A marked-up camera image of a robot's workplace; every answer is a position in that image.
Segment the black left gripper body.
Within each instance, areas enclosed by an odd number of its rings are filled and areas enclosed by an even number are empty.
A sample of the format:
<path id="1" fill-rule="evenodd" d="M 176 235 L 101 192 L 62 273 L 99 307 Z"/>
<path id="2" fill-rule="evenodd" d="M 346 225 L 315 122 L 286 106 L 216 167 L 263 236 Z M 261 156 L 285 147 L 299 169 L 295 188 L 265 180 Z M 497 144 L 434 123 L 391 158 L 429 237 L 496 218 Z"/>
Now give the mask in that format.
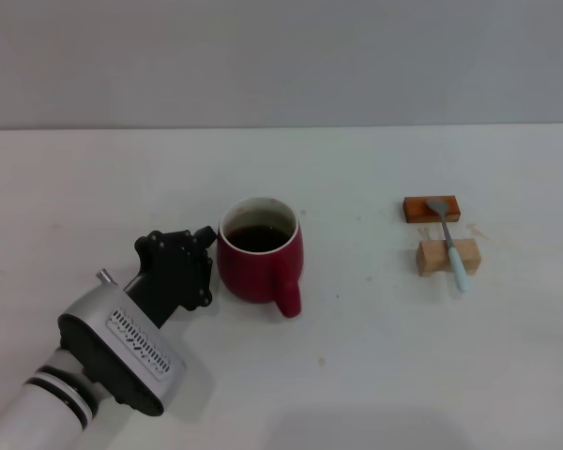
<path id="1" fill-rule="evenodd" d="M 179 307 L 194 311 L 212 302 L 213 259 L 209 247 L 196 244 L 194 234 L 153 231 L 134 243 L 140 269 L 124 292 L 157 327 Z"/>

